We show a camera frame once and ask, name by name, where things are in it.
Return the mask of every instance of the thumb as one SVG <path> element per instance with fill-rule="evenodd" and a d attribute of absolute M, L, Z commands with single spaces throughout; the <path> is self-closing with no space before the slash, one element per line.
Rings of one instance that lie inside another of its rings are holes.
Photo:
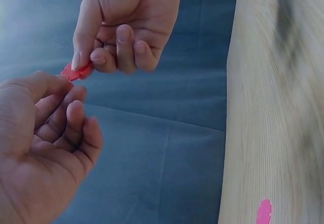
<path fill-rule="evenodd" d="M 73 70 L 81 69 L 89 63 L 90 54 L 94 50 L 95 39 L 102 21 L 100 1 L 83 0 L 73 36 Z"/>

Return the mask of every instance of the right hand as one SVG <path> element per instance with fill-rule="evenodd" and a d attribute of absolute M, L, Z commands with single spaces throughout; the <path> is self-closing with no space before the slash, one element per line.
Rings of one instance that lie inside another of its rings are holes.
<path fill-rule="evenodd" d="M 72 68 L 92 61 L 96 70 L 105 73 L 153 71 L 173 30 L 179 3 L 83 0 L 73 37 Z"/>

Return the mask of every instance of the light wooden surface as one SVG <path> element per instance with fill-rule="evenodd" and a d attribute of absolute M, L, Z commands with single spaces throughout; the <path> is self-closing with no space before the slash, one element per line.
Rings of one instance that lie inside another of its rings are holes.
<path fill-rule="evenodd" d="M 227 73 L 219 224 L 324 223 L 324 0 L 237 0 Z"/>

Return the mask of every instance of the left hand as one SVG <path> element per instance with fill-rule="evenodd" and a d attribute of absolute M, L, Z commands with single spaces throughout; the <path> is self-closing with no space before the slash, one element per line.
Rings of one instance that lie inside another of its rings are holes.
<path fill-rule="evenodd" d="M 0 85 L 0 222 L 54 221 L 103 145 L 86 91 L 44 72 Z"/>

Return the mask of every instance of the fingernail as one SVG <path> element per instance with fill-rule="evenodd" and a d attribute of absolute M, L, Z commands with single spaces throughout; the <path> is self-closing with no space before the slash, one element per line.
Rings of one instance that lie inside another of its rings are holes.
<path fill-rule="evenodd" d="M 138 44 L 138 45 L 136 46 L 136 52 L 137 52 L 139 55 L 144 55 L 144 54 L 145 54 L 145 51 L 146 51 L 146 49 L 145 49 L 144 44 Z"/>
<path fill-rule="evenodd" d="M 127 28 L 123 28 L 118 31 L 118 40 L 122 43 L 127 42 L 130 36 L 130 31 Z"/>
<path fill-rule="evenodd" d="M 91 59 L 91 61 L 97 65 L 101 65 L 106 62 L 103 58 Z"/>
<path fill-rule="evenodd" d="M 78 69 L 78 65 L 80 63 L 80 59 L 81 59 L 81 56 L 80 56 L 80 53 L 78 51 L 75 51 L 74 52 L 74 55 L 73 55 L 73 58 L 72 58 L 72 66 L 71 66 L 71 69 L 72 70 L 77 70 Z"/>

